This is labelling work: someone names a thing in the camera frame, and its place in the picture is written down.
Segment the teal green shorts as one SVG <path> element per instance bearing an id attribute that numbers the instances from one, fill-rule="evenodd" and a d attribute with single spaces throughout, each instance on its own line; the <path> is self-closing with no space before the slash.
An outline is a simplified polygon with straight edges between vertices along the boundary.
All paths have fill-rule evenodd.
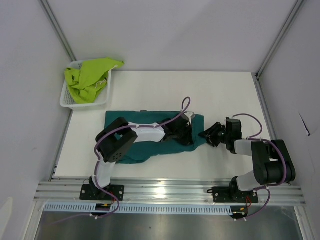
<path id="1" fill-rule="evenodd" d="M 135 124 L 152 124 L 155 122 L 166 122 L 178 115 L 177 111 L 107 111 L 105 113 L 104 127 L 107 128 L 119 117 Z M 206 143 L 206 140 L 199 136 L 205 130 L 205 117 L 196 114 L 192 119 L 192 140 L 193 144 L 184 146 L 175 140 L 164 142 L 138 142 L 134 143 L 119 164 L 140 164 L 154 156 L 171 155 L 183 152 L 193 152 L 199 146 Z"/>

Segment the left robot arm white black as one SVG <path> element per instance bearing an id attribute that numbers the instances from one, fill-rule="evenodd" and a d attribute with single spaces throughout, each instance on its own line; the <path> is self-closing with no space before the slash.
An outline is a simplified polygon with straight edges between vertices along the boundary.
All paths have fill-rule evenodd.
<path id="1" fill-rule="evenodd" d="M 199 146 L 194 116 L 161 117 L 155 112 L 149 122 L 141 123 L 133 115 L 121 116 L 98 134 L 94 147 L 97 164 L 89 179 L 90 192 L 97 200 L 108 196 L 116 163 L 142 164 L 152 157 L 192 152 Z"/>

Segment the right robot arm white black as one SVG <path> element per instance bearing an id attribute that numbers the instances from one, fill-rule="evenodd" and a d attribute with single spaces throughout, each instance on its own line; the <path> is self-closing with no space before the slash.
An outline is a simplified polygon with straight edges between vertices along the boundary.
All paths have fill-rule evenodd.
<path id="1" fill-rule="evenodd" d="M 233 177 L 227 187 L 216 186 L 207 191 L 218 198 L 218 202 L 239 202 L 252 197 L 258 190 L 296 179 L 296 169 L 285 142 L 281 139 L 244 139 L 239 119 L 227 118 L 225 124 L 216 122 L 198 135 L 212 147 L 224 144 L 230 153 L 252 159 L 252 171 Z"/>

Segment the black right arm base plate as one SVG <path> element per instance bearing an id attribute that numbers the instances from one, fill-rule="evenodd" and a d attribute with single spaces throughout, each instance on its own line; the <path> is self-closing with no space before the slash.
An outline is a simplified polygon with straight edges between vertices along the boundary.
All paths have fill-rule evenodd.
<path id="1" fill-rule="evenodd" d="M 240 191 L 231 187 L 216 186 L 206 191 L 212 195 L 215 203 L 253 203 L 259 202 L 257 193 L 253 191 Z"/>

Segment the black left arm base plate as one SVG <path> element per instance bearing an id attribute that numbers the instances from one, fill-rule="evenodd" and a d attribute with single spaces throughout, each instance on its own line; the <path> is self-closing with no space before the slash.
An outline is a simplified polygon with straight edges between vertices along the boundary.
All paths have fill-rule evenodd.
<path id="1" fill-rule="evenodd" d="M 124 185 L 114 185 L 110 184 L 104 188 L 104 191 L 97 188 L 90 177 L 88 183 L 84 183 L 81 187 L 79 199 L 88 201 L 112 201 L 115 200 L 114 197 L 110 196 L 106 192 L 114 195 L 119 201 L 123 200 L 125 193 Z"/>

